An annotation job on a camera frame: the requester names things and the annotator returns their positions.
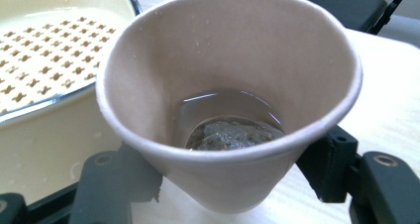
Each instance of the black clamp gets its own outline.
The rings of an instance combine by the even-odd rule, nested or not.
[[[318,198],[340,203],[352,196],[355,224],[420,223],[420,180],[403,160],[389,154],[357,154],[358,141],[336,126],[297,161]]]

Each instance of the black chair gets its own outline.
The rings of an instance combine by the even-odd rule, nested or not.
[[[334,15],[348,29],[377,34],[402,0],[309,0]]]

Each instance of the tray holes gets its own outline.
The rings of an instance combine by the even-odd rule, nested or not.
[[[20,102],[26,96],[27,96],[26,94],[18,93],[18,95],[16,95],[14,98],[12,98],[12,100],[14,100],[16,102]]]
[[[40,73],[46,74],[50,71],[50,69],[51,69],[50,67],[45,66],[43,69],[40,70]]]
[[[9,33],[5,34],[4,36],[7,37],[7,38],[10,38],[10,37],[12,37],[15,34],[16,33],[14,33],[14,32],[9,32]]]
[[[68,32],[65,32],[65,33],[63,33],[61,36],[62,37],[64,37],[64,38],[67,38],[68,36],[70,36],[71,35],[71,33],[68,33]]]
[[[52,58],[52,61],[54,61],[54,62],[58,62],[61,58],[62,58],[62,56],[54,56],[54,57]]]
[[[87,48],[87,46],[89,46],[89,45],[90,45],[90,43],[89,43],[89,42],[87,42],[87,41],[84,41],[84,42],[81,44],[81,46],[86,47],[86,48]]]
[[[47,43],[47,42],[49,42],[51,39],[52,39],[52,38],[50,38],[50,37],[45,37],[45,38],[43,39],[43,41]]]
[[[98,36],[99,34],[97,34],[97,33],[92,33],[91,35],[89,35],[89,37],[91,37],[91,38],[96,38],[96,36]]]
[[[61,42],[55,41],[55,42],[53,42],[52,46],[53,47],[58,47],[60,44],[61,44]]]
[[[70,79],[67,79],[64,84],[62,84],[62,86],[69,88],[71,86],[71,84],[73,84],[74,81],[71,81]]]
[[[18,50],[14,50],[10,55],[17,56],[20,52]]]
[[[82,68],[82,67],[77,67],[74,71],[73,71],[73,73],[75,73],[75,74],[80,74],[80,73],[82,73],[84,71],[84,68]]]
[[[50,53],[51,51],[45,50],[43,53],[41,53],[41,56],[47,57]]]
[[[94,59],[92,56],[85,57],[82,61],[91,62]]]
[[[0,92],[4,94],[9,94],[13,89],[15,89],[15,87],[13,87],[12,85],[8,85],[5,89],[1,90]]]
[[[40,81],[33,78],[31,80],[31,82],[27,83],[27,85],[30,86],[30,87],[34,87],[38,82],[40,82]]]
[[[28,28],[27,30],[25,30],[25,33],[31,33],[34,29],[33,28]]]
[[[45,26],[43,26],[43,29],[50,29],[53,25],[51,24],[46,24]]]
[[[19,60],[25,62],[26,60],[28,60],[28,58],[30,58],[30,56],[24,55],[21,58],[19,58]]]
[[[42,95],[46,95],[46,93],[48,93],[51,89],[52,89],[51,87],[44,86],[44,88],[42,90],[39,90],[38,93],[41,93]]]
[[[34,51],[34,52],[37,52],[40,48],[42,48],[42,47],[39,46],[39,45],[35,45],[31,50]]]
[[[16,66],[11,66],[10,68],[8,68],[8,69],[6,70],[6,72],[13,73],[13,72],[14,72],[14,71],[16,71],[16,70],[18,70],[18,68],[17,68]]]
[[[77,43],[77,41],[79,41],[80,38],[78,37],[74,37],[73,39],[71,39],[73,42]]]
[[[95,74],[93,73],[88,73],[87,76],[84,78],[84,80],[89,80],[91,78],[95,77]]]
[[[27,47],[27,46],[29,46],[31,43],[32,43],[31,41],[26,40],[24,43],[22,43],[22,46]]]
[[[100,41],[101,41],[102,43],[106,43],[108,40],[109,40],[109,38],[107,38],[107,37],[102,37]]]
[[[61,29],[60,29],[60,28],[54,28],[54,30],[52,30],[52,33],[57,34],[57,33],[59,33],[59,31],[61,31]]]
[[[62,76],[62,73],[55,73],[52,77],[51,77],[51,79],[53,79],[53,80],[55,80],[55,81],[57,81],[57,80],[59,80],[59,78]]]
[[[68,52],[68,50],[70,50],[71,49],[71,47],[69,47],[69,46],[65,46],[65,47],[63,47],[61,50],[62,51],[65,51],[65,52]]]
[[[65,20],[65,21],[62,21],[61,24],[64,25],[64,26],[67,26],[69,23],[70,23],[70,21]]]
[[[0,67],[3,67],[6,63],[8,63],[9,61],[6,61],[4,59],[0,60]]]
[[[18,37],[16,37],[13,41],[15,41],[15,42],[20,42],[23,38],[24,38],[24,37],[22,37],[22,36],[18,36]]]
[[[5,45],[1,50],[3,50],[3,52],[6,52],[7,50],[9,50],[11,48],[13,48],[13,47],[10,46],[10,45]]]
[[[94,52],[99,52],[101,49],[102,49],[101,47],[95,46],[92,50]]]
[[[78,56],[80,56],[80,54],[82,54],[82,52],[81,52],[81,51],[75,51],[75,52],[72,54],[72,56],[76,56],[76,57],[78,57]]]
[[[38,38],[38,37],[40,37],[42,34],[43,34],[42,32],[36,32],[36,33],[34,34],[34,37]]]
[[[68,67],[70,67],[72,64],[73,64],[73,62],[66,61],[66,62],[65,62],[62,66],[63,66],[63,67],[65,67],[65,68],[68,68]]]
[[[19,80],[23,80],[28,75],[29,75],[28,73],[22,72],[16,78],[19,79]]]

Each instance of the black bracket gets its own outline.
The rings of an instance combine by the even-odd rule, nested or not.
[[[358,141],[336,126],[311,145],[297,165],[323,202],[352,196],[355,224],[420,223],[420,180],[403,160],[379,152],[357,154]]]
[[[158,201],[162,175],[127,145],[103,152],[84,166],[69,224],[132,223],[130,202]]]

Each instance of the perforated tray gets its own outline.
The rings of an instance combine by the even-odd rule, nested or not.
[[[94,83],[103,49],[140,9],[135,0],[0,0],[0,8],[0,122]]]

